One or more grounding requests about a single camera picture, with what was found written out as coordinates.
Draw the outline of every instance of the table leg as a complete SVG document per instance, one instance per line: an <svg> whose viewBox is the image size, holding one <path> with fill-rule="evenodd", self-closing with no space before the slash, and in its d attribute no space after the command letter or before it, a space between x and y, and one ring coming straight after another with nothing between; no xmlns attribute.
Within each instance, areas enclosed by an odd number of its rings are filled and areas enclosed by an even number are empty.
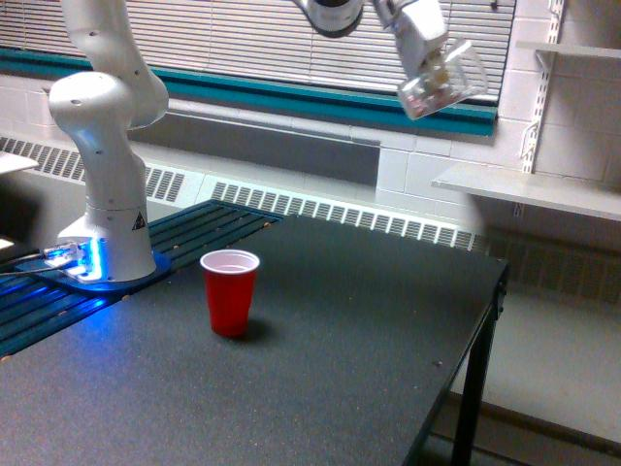
<svg viewBox="0 0 621 466"><path fill-rule="evenodd" d="M466 373L464 394L459 409L459 420L457 422L451 466L467 466L470 464L478 411L481 407L487 365L492 349L492 341L494 340L496 319L496 310L492 310L485 319L483 327L470 350L468 372Z"/></svg>

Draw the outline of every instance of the red cup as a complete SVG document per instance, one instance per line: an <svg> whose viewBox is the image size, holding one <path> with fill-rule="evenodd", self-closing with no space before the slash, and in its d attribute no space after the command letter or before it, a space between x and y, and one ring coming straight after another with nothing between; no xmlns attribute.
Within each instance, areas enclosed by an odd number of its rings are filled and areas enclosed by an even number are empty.
<svg viewBox="0 0 621 466"><path fill-rule="evenodd" d="M260 263L256 255L245 250L215 250L201 257L210 321L218 335L245 334Z"/></svg>

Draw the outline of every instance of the teal window frame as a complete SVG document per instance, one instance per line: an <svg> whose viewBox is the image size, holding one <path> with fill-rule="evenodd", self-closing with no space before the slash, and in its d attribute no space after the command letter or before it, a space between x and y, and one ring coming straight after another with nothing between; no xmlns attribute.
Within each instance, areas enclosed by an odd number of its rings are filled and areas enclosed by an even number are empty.
<svg viewBox="0 0 621 466"><path fill-rule="evenodd" d="M497 116L496 107L458 104L412 121L397 97L392 95L151 68L168 91L179 97L315 119L345 119L361 126L380 126L395 131L421 129L492 136ZM0 72L60 79L91 69L90 63L79 57L0 48Z"/></svg>

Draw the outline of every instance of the white shelf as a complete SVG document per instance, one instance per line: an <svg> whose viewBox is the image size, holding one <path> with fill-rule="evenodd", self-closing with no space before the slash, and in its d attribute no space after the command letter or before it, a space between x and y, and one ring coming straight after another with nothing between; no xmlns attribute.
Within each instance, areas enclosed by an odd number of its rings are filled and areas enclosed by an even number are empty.
<svg viewBox="0 0 621 466"><path fill-rule="evenodd" d="M6 153L0 150L0 175L17 172L19 170L28 170L38 165L37 162L30 158L13 155L12 153Z"/></svg>
<svg viewBox="0 0 621 466"><path fill-rule="evenodd" d="M591 56L595 58L616 58L621 60L621 50L602 49L599 47L572 46L567 44L547 44L545 42L517 41L515 44L519 49L530 49L536 51L553 51L563 55Z"/></svg>
<svg viewBox="0 0 621 466"><path fill-rule="evenodd" d="M432 181L432 185L477 196L621 221L621 189L599 183L459 164L442 173Z"/></svg>

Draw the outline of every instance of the window blinds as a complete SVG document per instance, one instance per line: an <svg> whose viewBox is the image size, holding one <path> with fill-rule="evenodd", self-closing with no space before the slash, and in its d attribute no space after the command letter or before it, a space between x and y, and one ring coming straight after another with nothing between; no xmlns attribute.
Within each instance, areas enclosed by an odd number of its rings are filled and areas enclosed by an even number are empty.
<svg viewBox="0 0 621 466"><path fill-rule="evenodd" d="M516 0L441 0L449 41L470 39L498 100ZM155 66L368 91L404 79L390 33L368 3L351 35L314 32L289 0L128 0L136 42ZM59 0L0 0L0 47L80 55Z"/></svg>

